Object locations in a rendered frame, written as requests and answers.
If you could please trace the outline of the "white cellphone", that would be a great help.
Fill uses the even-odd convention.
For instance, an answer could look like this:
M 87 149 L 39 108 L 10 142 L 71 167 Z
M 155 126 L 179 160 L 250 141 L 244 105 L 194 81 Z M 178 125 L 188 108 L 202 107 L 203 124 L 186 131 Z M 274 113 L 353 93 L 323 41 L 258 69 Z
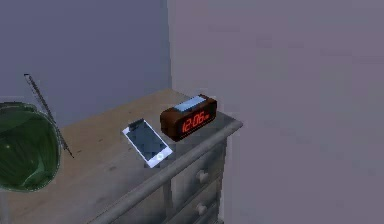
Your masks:
M 159 165 L 173 153 L 173 150 L 145 119 L 130 123 L 122 133 L 150 168 Z

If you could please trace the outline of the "pale wooden chest of drawers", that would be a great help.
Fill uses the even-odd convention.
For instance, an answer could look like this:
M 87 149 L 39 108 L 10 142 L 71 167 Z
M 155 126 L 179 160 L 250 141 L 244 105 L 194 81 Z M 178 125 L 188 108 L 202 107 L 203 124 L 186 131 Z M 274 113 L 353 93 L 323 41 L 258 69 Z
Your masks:
M 227 138 L 241 122 L 223 113 L 150 168 L 122 131 L 185 101 L 171 89 L 74 123 L 62 133 L 71 151 L 44 189 L 0 193 L 0 224 L 222 224 L 218 218 Z

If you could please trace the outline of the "brown digital alarm clock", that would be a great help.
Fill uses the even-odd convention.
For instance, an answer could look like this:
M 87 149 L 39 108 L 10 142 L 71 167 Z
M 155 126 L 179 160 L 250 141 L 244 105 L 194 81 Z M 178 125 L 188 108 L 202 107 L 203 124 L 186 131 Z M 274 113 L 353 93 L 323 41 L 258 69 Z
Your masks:
M 216 118 L 217 101 L 199 94 L 160 115 L 161 131 L 175 142 L 202 128 Z

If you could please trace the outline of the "thin dark lamp rod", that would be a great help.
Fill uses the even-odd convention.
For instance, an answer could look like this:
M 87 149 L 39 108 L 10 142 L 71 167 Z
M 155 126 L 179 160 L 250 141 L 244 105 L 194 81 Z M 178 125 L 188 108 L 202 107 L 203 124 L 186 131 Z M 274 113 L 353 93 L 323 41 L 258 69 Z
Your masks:
M 28 85 L 30 86 L 32 92 L 33 92 L 33 95 L 35 97 L 35 99 L 37 100 L 39 106 L 41 107 L 41 109 L 43 110 L 43 112 L 48 116 L 48 118 L 53 122 L 53 125 L 55 126 L 56 128 L 56 131 L 57 131 L 57 134 L 58 134 L 58 137 L 59 137 L 59 140 L 60 140 L 60 143 L 62 145 L 62 148 L 67 151 L 71 157 L 73 157 L 73 154 L 72 152 L 70 151 L 69 149 L 69 146 L 68 144 L 66 143 L 52 113 L 51 113 L 51 110 L 46 102 L 46 100 L 44 99 L 38 85 L 36 84 L 36 82 L 33 80 L 33 77 L 30 75 L 30 74 L 25 74 L 24 75 L 24 78 L 26 79 Z

